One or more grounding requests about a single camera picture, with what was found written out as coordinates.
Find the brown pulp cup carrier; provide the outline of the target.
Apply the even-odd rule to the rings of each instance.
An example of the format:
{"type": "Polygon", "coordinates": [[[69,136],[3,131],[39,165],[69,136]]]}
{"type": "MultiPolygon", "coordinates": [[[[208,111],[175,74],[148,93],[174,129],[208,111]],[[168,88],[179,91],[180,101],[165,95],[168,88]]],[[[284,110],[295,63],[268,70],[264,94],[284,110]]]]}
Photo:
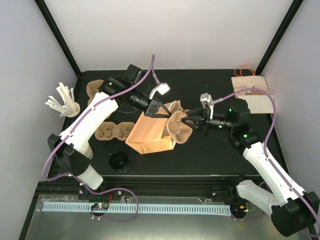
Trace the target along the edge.
{"type": "Polygon", "coordinates": [[[193,133],[193,129],[182,122],[182,118],[185,117],[187,117],[185,112],[176,110],[165,124],[169,136],[177,144],[184,144],[193,133]]]}
{"type": "Polygon", "coordinates": [[[94,136],[99,141],[111,141],[118,139],[125,142],[135,126],[134,122],[114,122],[104,121],[95,131],[94,136]]]}

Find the brown paper takeout bag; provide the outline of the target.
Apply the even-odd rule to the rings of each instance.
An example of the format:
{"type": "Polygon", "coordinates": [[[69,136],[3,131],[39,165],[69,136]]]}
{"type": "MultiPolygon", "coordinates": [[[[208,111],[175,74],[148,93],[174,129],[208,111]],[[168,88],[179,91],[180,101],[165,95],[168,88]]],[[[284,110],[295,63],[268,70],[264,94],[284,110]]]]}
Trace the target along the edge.
{"type": "MultiPolygon", "coordinates": [[[[180,100],[166,103],[171,113],[184,109],[180,100]]],[[[139,154],[151,154],[173,150],[178,144],[169,136],[166,123],[168,118],[151,118],[143,113],[138,118],[125,143],[139,154]]]]}

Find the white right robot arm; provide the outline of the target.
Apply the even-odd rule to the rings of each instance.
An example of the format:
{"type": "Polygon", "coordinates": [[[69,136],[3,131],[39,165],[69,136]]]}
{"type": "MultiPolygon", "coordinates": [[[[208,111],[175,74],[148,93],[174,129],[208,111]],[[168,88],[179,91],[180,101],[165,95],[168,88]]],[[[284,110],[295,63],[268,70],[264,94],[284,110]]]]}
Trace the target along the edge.
{"type": "Polygon", "coordinates": [[[207,102],[202,105],[202,109],[189,111],[181,121],[204,134],[210,129],[227,131],[230,144],[257,170],[269,187],[265,190],[252,180],[243,180],[228,187],[228,198],[234,202],[245,199],[256,205],[285,237],[318,224],[319,197],[315,192],[306,192],[289,176],[250,127],[248,103],[244,99],[232,99],[225,115],[214,113],[207,102]]]}

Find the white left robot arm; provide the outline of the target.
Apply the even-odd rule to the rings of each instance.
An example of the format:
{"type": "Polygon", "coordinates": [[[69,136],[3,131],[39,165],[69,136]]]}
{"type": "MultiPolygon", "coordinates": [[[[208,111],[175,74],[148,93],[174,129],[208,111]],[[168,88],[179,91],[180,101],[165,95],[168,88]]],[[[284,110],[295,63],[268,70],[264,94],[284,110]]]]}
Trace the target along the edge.
{"type": "Polygon", "coordinates": [[[102,184],[103,177],[90,163],[93,151],[89,139],[103,121],[123,104],[142,110],[150,118],[171,116],[168,108],[154,97],[155,93],[164,95],[170,90],[167,83],[158,83],[148,95],[137,89],[154,72],[152,65],[143,71],[131,64],[123,75],[103,80],[93,100],[80,116],[59,135],[51,134],[47,140],[51,150],[48,160],[55,160],[66,169],[66,176],[74,177],[90,188],[89,193],[97,200],[107,195],[108,188],[102,184]]]}

